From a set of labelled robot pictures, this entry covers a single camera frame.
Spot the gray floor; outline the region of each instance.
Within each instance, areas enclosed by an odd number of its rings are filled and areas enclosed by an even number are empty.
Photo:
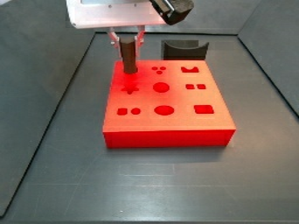
[[[66,12],[62,0],[0,6],[0,216],[95,34]]]
[[[238,37],[208,64],[238,133],[224,148],[108,150],[102,124],[116,52],[99,34],[4,221],[299,221],[299,125]]]

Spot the rectangular hole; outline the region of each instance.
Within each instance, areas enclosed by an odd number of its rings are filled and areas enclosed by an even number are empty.
[[[211,105],[195,105],[194,106],[195,113],[198,115],[211,115],[215,114],[214,108]]]
[[[195,89],[195,86],[194,86],[192,84],[187,84],[187,85],[186,85],[186,88],[187,88],[187,89]]]

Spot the gray table surface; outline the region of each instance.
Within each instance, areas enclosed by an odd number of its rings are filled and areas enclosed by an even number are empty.
[[[227,148],[108,150],[102,136],[118,54],[98,34],[3,221],[299,221],[299,125],[238,37],[208,64],[238,132]]]

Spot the circular hole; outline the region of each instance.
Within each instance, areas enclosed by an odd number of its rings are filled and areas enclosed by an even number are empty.
[[[132,113],[135,116],[138,116],[138,115],[140,115],[140,113],[142,113],[142,109],[140,109],[140,108],[134,108],[134,109],[131,110],[131,113]]]
[[[154,109],[154,112],[160,116],[168,116],[174,113],[174,107],[171,106],[159,106]]]
[[[154,84],[154,91],[158,93],[166,93],[170,91],[170,85],[164,82],[158,82]]]

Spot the black shape block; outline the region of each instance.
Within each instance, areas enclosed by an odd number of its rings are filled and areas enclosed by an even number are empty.
[[[210,43],[199,46],[198,40],[167,40],[163,42],[164,60],[206,60]]]

